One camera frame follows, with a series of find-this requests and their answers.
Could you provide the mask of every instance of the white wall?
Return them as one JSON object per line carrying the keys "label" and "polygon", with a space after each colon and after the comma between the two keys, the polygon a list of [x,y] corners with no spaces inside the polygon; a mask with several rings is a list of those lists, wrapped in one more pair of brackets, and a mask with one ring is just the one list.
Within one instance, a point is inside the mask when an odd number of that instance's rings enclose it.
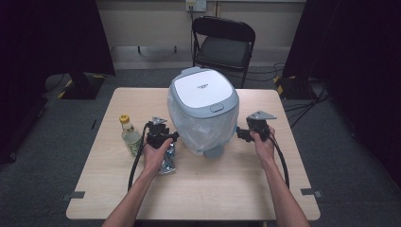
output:
{"label": "white wall", "polygon": [[[246,22],[255,48],[290,47],[305,0],[207,2],[207,11]],[[190,46],[191,17],[183,1],[98,1],[109,46]]]}

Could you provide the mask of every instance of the plastic bottle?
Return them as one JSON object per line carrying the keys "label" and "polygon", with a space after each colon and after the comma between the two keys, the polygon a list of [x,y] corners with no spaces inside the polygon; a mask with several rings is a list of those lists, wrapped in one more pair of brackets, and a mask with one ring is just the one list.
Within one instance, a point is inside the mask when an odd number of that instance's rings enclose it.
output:
{"label": "plastic bottle", "polygon": [[135,127],[130,122],[130,117],[126,114],[120,116],[121,127],[123,132],[121,137],[127,146],[128,151],[133,157],[136,157],[138,153],[139,146],[141,144],[141,134],[135,129]]}

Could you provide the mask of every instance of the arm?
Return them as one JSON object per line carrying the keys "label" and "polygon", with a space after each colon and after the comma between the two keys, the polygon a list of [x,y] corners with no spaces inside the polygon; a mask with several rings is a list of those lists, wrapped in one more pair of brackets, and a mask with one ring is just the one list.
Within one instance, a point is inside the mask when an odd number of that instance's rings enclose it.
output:
{"label": "arm", "polygon": [[172,143],[167,139],[160,148],[155,149],[151,145],[145,145],[145,166],[141,174],[132,185],[124,199],[115,207],[102,226],[133,226],[141,207],[142,200],[147,194],[151,181],[165,158],[165,150]]}
{"label": "arm", "polygon": [[[270,136],[274,137],[274,128],[270,127]],[[298,202],[287,188],[274,161],[274,145],[270,139],[262,142],[257,132],[251,131],[256,154],[265,170],[271,192],[274,212],[278,226],[309,226],[309,222]]]}

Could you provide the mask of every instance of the cable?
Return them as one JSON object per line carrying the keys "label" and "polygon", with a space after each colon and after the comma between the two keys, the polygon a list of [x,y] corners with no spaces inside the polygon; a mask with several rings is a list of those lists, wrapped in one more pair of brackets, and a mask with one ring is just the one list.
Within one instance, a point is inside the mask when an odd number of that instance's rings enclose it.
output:
{"label": "cable", "polygon": [[294,107],[294,108],[292,108],[292,109],[285,110],[286,112],[290,112],[290,111],[295,111],[295,110],[298,110],[298,109],[305,108],[305,107],[307,107],[308,105],[310,105],[310,102],[309,102],[309,103],[306,103],[306,104],[301,104],[301,103],[299,103],[299,104],[289,105],[289,106],[284,107],[284,109],[285,109],[285,108],[288,108],[288,107]]}
{"label": "cable", "polygon": [[48,89],[47,92],[49,93],[49,92],[53,91],[57,86],[59,86],[60,83],[62,82],[62,80],[64,79],[64,76],[65,76],[65,74],[63,73],[59,82],[57,82],[56,85],[54,85],[52,88]]}
{"label": "cable", "polygon": [[[278,78],[278,72],[282,71],[284,68],[283,68],[283,69],[277,69],[277,68],[276,68],[276,65],[277,65],[277,64],[283,64],[283,63],[282,63],[282,62],[276,63],[276,64],[273,66],[273,67],[274,67],[274,70],[273,70],[273,71],[266,71],[266,72],[252,72],[252,71],[248,71],[248,74],[270,74],[270,73],[274,73],[274,76],[273,76],[273,77],[270,77],[270,78],[267,78],[267,79],[249,79],[249,78],[246,78],[245,80],[248,80],[248,81],[258,81],[258,82],[267,82],[267,81],[270,81],[270,80],[272,80],[272,79]],[[224,70],[221,70],[221,71],[224,73],[224,76],[229,76],[229,77],[233,77],[233,78],[242,79],[241,76],[236,76],[236,75],[227,73],[228,71],[224,71]]]}
{"label": "cable", "polygon": [[274,137],[273,134],[271,134],[273,138],[269,137],[269,139],[272,141],[272,143],[274,144],[274,146],[277,149],[277,153],[278,156],[280,158],[281,161],[281,165],[283,166],[283,170],[284,170],[284,179],[286,181],[286,185],[289,188],[289,176],[288,176],[288,168],[287,168],[287,163],[286,163],[286,159],[284,158],[284,154],[283,152],[280,150],[280,147],[278,146],[278,143]]}
{"label": "cable", "polygon": [[189,6],[189,14],[191,15],[191,43],[189,44],[189,48],[191,48],[191,58],[192,61],[194,60],[194,52],[192,49],[192,45],[193,45],[193,41],[192,41],[192,36],[193,36],[193,29],[192,29],[192,25],[194,24],[194,8],[192,6]]}
{"label": "cable", "polygon": [[[322,83],[322,84],[323,84],[323,89],[322,89],[322,91],[321,91],[321,94],[323,93],[323,91],[327,90],[327,84],[326,84],[324,81],[318,81],[317,79],[316,79],[315,81],[318,82],[318,83]],[[324,101],[324,100],[326,100],[326,99],[328,99],[328,98],[329,98],[329,94],[328,94],[328,91],[327,91],[327,96],[324,97],[324,98],[321,99],[321,100],[317,100],[316,104],[319,103],[319,102],[322,102],[322,101]],[[324,112],[325,114],[328,114],[325,110],[323,110],[322,108],[320,108],[318,105],[316,105],[316,107],[317,107],[319,110],[321,110],[322,112]]]}
{"label": "cable", "polygon": [[147,127],[148,127],[148,123],[145,124],[144,130],[142,132],[141,143],[139,145],[138,152],[136,153],[135,161],[133,162],[133,165],[132,165],[130,179],[128,181],[128,190],[129,191],[132,186],[133,175],[135,174],[136,167],[138,166],[139,158],[141,157],[144,146],[146,145],[146,144],[144,144],[144,139],[145,139],[145,132],[147,130]]}
{"label": "cable", "polygon": [[284,158],[284,154],[280,150],[280,147],[278,146],[278,143],[277,143],[274,135],[270,132],[269,126],[268,126],[269,134],[267,134],[266,131],[264,131],[264,129],[260,129],[260,127],[258,127],[257,125],[254,125],[250,122],[248,122],[248,125],[250,126],[250,128],[256,129],[256,131],[258,133],[263,133],[264,135],[266,135],[267,138],[270,139],[272,141],[272,143],[274,144],[274,147],[277,149],[278,156],[280,157],[281,165],[283,166],[284,179],[285,179],[286,185],[289,188],[289,176],[288,176],[288,168],[287,168],[286,159]]}
{"label": "cable", "polygon": [[218,17],[218,2],[215,3],[216,3],[215,17]]}
{"label": "cable", "polygon": [[295,124],[297,124],[299,121],[300,121],[300,119],[310,110],[310,109],[312,109],[312,107],[314,107],[314,106],[317,106],[317,104],[319,103],[319,102],[322,102],[322,101],[325,101],[326,99],[328,99],[328,96],[325,96],[324,98],[322,98],[323,97],[323,92],[325,91],[325,86],[323,87],[323,89],[321,90],[321,93],[319,94],[319,96],[316,98],[316,100],[312,100],[309,104],[306,104],[306,106],[304,106],[304,109],[302,110],[302,111],[300,111],[299,113],[297,113],[297,114],[295,114],[295,115],[292,115],[292,116],[290,116],[289,118],[288,118],[288,120],[290,120],[290,118],[292,118],[292,117],[294,117],[294,116],[297,116],[297,115],[299,115],[300,114],[300,116],[298,117],[298,119],[296,119],[295,120],[295,122],[293,122],[292,124],[291,124],[291,128],[293,128],[294,126],[295,126]]}

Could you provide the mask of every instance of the wooden table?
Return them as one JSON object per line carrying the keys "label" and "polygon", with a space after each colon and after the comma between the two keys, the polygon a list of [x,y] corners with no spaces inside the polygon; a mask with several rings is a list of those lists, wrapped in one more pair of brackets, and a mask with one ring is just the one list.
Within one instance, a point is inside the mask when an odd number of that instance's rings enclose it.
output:
{"label": "wooden table", "polygon": [[[274,114],[268,124],[276,129],[276,139],[288,165],[290,190],[308,219],[320,211],[313,195],[303,196],[310,188],[299,151],[281,104],[273,90],[237,90],[240,100],[238,126],[246,129],[245,118],[255,111]],[[72,199],[66,215],[71,219],[106,218],[127,193],[133,158],[121,139],[118,118],[129,114],[139,131],[156,115],[169,118],[167,88],[118,88],[105,113],[76,191],[83,199]],[[278,155],[277,165],[281,168]],[[186,220],[267,220],[275,219],[269,186],[256,157],[253,143],[236,135],[225,146],[222,156],[208,160],[176,143],[175,166],[170,175],[157,176],[143,201],[138,219]],[[136,176],[143,168],[141,158]]]}

